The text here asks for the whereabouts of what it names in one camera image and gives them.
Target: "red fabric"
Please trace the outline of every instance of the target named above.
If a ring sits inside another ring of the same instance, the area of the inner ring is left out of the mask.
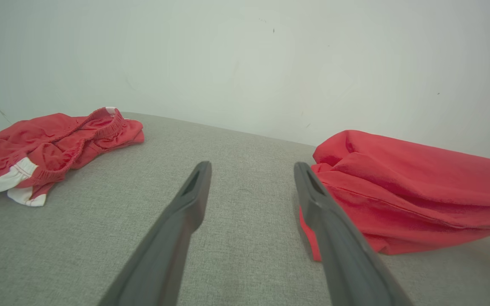
[[[69,169],[78,169],[97,155],[142,143],[142,124],[124,119],[115,108],[101,108],[87,117],[52,114],[16,122],[0,132],[0,176],[27,157],[38,167],[15,188],[46,194]]]
[[[490,159],[357,130],[335,134],[313,158],[311,169],[376,252],[490,236]],[[300,221],[320,261],[315,234]]]

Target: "gray surface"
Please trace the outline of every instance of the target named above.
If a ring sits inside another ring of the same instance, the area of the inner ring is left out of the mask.
[[[45,207],[0,194],[0,305],[94,305],[187,178],[210,160],[205,220],[193,235],[179,305],[329,305],[303,244],[293,164],[314,148],[125,114],[146,141],[68,174]],[[383,259],[418,306],[490,305],[490,238]]]

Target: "red fabric with white trim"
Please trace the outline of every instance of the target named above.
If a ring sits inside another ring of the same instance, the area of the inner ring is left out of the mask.
[[[345,130],[311,166],[376,252],[401,254],[490,236],[490,159]],[[315,233],[300,221],[313,251]]]
[[[114,107],[88,117],[52,114],[16,122],[0,132],[0,192],[42,206],[55,182],[97,155],[144,141],[142,124]]]

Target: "white wall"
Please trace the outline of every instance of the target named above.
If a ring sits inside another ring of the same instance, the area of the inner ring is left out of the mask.
[[[490,157],[490,0],[0,1],[8,120],[102,106]]]

